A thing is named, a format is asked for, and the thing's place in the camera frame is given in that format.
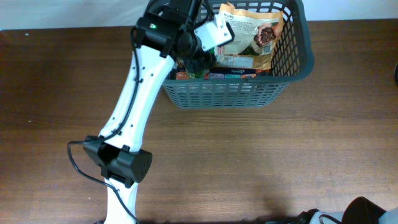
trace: white backdrop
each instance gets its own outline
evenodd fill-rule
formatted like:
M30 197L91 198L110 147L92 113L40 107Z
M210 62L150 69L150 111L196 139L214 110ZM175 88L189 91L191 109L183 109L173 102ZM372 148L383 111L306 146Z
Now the white backdrop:
M398 18L398 0L302 0L309 21ZM0 0L0 29L131 26L148 0Z

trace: wooden table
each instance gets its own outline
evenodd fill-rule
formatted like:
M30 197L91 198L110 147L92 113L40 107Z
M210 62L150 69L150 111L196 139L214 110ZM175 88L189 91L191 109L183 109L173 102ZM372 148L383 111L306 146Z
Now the wooden table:
M137 216L253 220L365 196L398 207L398 20L310 22L313 73L263 109L180 110L161 91ZM106 189L65 145L96 135L131 61L129 28L0 32L0 223L87 223ZM80 167L101 178L81 148Z

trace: wood grain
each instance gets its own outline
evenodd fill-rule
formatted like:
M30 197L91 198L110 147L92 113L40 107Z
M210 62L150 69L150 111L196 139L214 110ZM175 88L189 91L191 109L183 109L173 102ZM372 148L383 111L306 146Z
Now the wood grain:
M359 196L398 206L398 21L310 22L310 31L313 73L263 109L180 110L159 93L142 147L154 161L139 187L140 219L334 212ZM129 28L0 35L0 222L103 219L106 189L73 170L65 145L97 134L112 113Z

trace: gray basket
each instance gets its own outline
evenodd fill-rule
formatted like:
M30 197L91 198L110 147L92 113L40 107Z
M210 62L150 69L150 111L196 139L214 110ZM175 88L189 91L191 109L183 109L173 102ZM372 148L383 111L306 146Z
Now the gray basket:
M209 0L214 12L225 0ZM313 69L310 34L301 0L235 1L237 9L284 12L284 30L272 59L269 76L253 79L165 80L163 87L180 108L253 108L271 103L290 82L302 80Z

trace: snack bag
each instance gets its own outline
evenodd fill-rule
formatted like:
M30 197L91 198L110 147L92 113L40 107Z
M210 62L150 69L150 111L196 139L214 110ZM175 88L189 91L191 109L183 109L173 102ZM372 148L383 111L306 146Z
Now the snack bag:
M224 16L235 33L231 43L216 50L218 67L271 69L274 49L284 27L283 12L250 12L221 4Z

